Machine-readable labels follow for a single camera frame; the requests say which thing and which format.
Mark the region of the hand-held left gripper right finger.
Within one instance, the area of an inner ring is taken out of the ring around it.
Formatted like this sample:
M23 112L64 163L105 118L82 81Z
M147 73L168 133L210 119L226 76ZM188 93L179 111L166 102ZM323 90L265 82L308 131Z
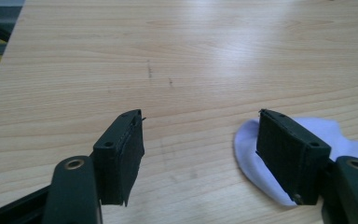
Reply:
M283 191L298 205L315 205L317 179L331 147L305 127L276 111L259 111L256 154Z

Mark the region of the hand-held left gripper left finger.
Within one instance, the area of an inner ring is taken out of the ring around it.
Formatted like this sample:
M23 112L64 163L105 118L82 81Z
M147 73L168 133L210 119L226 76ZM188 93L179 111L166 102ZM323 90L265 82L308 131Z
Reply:
M140 109L119 115L93 146L98 194L103 205L128 204L145 154Z

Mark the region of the white sock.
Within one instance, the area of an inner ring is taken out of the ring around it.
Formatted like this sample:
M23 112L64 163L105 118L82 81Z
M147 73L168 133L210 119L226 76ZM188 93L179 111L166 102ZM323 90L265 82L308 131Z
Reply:
M332 148L332 161L341 156L358 158L358 141L346 138L337 121L320 118L295 118L295 121ZM258 130L259 119L250 119L236 132L234 152L238 165L246 177L275 202L284 206L296 206L256 154Z

